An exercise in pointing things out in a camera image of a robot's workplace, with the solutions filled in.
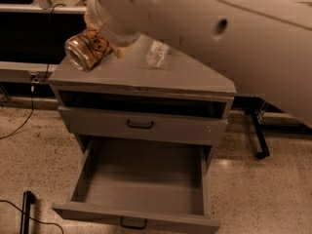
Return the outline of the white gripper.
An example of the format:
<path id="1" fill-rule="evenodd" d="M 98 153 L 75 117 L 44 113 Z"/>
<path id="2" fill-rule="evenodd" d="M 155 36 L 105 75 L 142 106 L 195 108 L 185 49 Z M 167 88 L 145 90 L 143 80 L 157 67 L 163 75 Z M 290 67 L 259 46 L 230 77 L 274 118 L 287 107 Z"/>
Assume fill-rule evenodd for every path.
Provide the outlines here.
<path id="1" fill-rule="evenodd" d="M 88 0 L 84 21 L 88 30 L 97 30 L 104 39 L 115 45 L 112 50 L 117 58 L 122 58 L 127 52 L 123 47 L 131 46 L 140 37 L 138 32 L 112 17 L 98 0 Z"/>

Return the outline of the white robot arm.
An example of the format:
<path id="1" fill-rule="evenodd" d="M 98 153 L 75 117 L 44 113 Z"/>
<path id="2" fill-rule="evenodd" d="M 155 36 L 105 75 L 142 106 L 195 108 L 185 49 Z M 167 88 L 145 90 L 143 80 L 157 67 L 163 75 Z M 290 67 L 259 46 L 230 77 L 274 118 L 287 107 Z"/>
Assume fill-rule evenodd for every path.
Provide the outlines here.
<path id="1" fill-rule="evenodd" d="M 161 41 L 312 126 L 312 8 L 286 0 L 89 0 L 112 44 Z"/>

